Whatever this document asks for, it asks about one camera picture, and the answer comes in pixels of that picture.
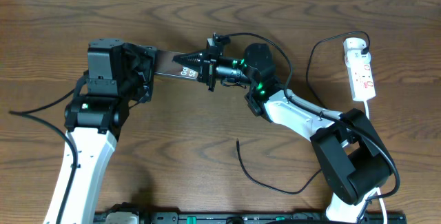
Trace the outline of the bronze Galaxy phone box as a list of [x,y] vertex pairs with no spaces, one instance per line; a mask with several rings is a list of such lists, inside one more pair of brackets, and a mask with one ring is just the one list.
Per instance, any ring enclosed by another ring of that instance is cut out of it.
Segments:
[[174,56],[178,54],[179,52],[158,50],[155,58],[155,75],[196,81],[198,72],[173,62]]

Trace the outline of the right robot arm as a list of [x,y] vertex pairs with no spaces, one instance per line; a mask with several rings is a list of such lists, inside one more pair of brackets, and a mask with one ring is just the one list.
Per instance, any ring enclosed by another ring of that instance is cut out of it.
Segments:
[[214,35],[204,50],[177,54],[172,60],[197,72],[197,81],[209,90],[214,90],[217,81],[225,86],[248,86],[245,98],[255,116],[283,125],[312,144],[333,191],[326,218],[360,223],[368,204],[385,198],[379,188],[390,176],[399,177],[368,115],[358,109],[329,110],[295,95],[276,76],[270,51],[274,42],[269,39],[247,46],[242,59],[226,57],[224,48],[230,38]]

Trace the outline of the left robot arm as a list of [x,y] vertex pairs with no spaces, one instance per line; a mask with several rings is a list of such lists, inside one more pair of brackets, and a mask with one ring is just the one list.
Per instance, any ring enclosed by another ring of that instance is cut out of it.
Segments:
[[91,223],[103,177],[130,114],[129,102],[152,98],[157,49],[93,41],[88,70],[65,108],[61,171],[45,223]]

